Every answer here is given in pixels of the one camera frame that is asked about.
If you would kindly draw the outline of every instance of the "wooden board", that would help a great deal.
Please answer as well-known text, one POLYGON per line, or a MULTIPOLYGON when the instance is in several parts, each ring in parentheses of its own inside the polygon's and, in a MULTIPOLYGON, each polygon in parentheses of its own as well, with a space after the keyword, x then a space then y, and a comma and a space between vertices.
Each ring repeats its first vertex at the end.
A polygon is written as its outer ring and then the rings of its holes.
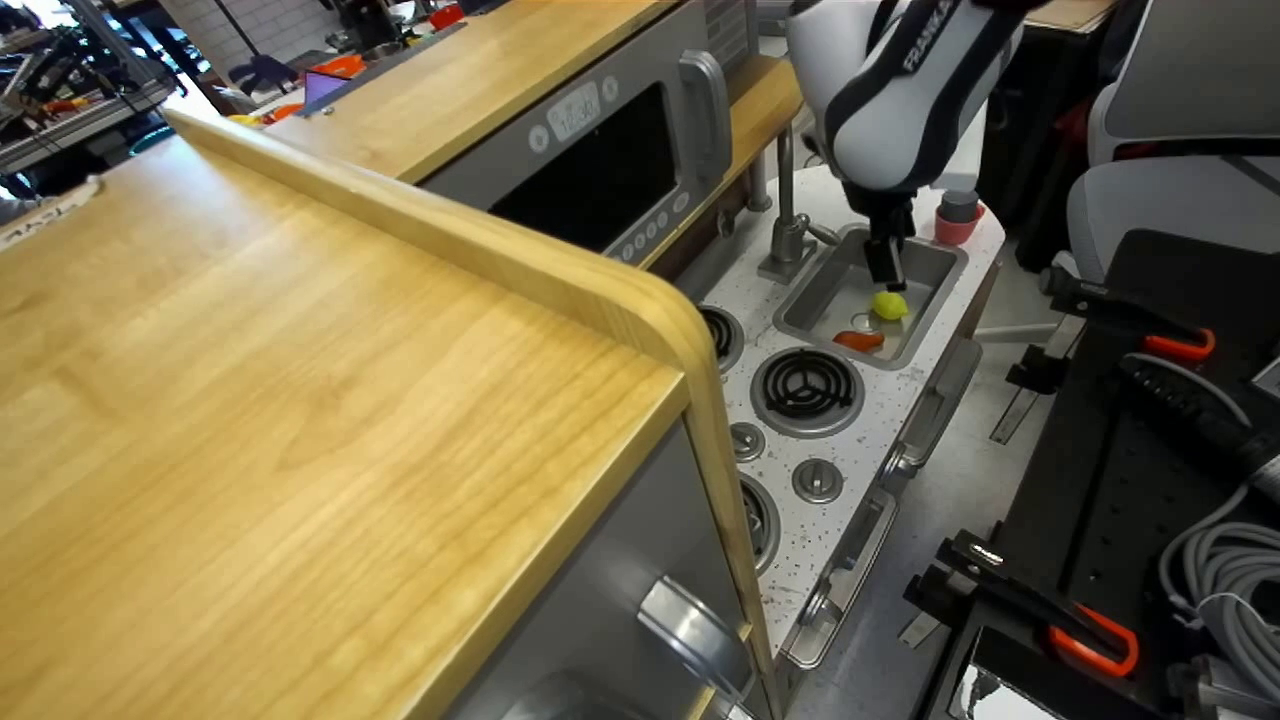
POLYGON ((426 243, 163 144, 0 255, 7 714, 464 689, 689 391, 426 243))
POLYGON ((507 0, 271 136, 408 183, 434 177, 532 99, 657 18, 672 0, 507 0))

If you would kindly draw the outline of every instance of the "yellow object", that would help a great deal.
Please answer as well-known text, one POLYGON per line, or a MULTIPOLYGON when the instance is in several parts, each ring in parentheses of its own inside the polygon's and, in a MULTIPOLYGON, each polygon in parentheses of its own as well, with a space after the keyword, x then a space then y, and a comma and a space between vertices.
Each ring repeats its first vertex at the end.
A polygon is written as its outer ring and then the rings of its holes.
POLYGON ((911 304, 910 304, 906 293, 878 293, 878 294, 873 294, 873 315, 878 315, 879 323, 901 323, 910 312, 911 312, 911 304))

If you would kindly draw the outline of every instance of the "stainless steel panel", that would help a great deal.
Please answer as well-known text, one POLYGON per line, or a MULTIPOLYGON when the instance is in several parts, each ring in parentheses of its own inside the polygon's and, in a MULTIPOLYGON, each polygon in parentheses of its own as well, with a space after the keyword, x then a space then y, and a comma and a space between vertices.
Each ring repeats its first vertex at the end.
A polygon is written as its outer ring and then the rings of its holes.
POLYGON ((703 600, 682 586, 672 575, 661 575, 640 600, 637 621, 665 640, 682 662, 715 685, 723 696, 742 699, 752 689, 749 648, 735 640, 703 600))
POLYGON ((543 165, 565 156, 583 130, 629 106, 653 82, 665 89, 676 179, 646 215, 637 215, 604 252, 640 264, 723 177, 728 169, 728 91, 720 66, 710 71, 710 18, 699 2, 676 2, 670 17, 626 38, 590 71, 535 99, 514 125, 469 146, 462 161, 421 179, 421 186, 473 206, 501 204, 543 165))
POLYGON ((746 622, 684 428, 657 449, 452 714, 493 720, 522 714, 522 708, 684 714, 703 678, 637 622, 640 600, 665 575, 699 596, 728 626, 746 622))

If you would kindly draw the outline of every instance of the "oven door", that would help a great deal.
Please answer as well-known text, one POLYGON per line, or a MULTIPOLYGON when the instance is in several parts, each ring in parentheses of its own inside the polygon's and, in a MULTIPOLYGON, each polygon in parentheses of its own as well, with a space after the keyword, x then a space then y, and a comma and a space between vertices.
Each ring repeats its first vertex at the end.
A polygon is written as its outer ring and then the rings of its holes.
POLYGON ((640 264, 723 169, 728 89, 676 2, 421 186, 640 264))

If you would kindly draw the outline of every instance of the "metal handle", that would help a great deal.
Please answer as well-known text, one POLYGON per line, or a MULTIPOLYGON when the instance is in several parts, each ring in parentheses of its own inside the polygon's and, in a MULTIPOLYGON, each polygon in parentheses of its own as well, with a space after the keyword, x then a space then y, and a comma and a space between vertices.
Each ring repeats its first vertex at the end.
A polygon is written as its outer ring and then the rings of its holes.
POLYGON ((735 630, 672 575, 650 586, 637 621, 723 696, 746 699, 752 693, 752 658, 735 630))
POLYGON ((731 161, 728 82, 720 60, 713 51, 684 51, 682 79, 694 89, 689 97, 703 102, 697 150, 703 150, 699 169, 710 172, 710 186, 715 186, 731 161))

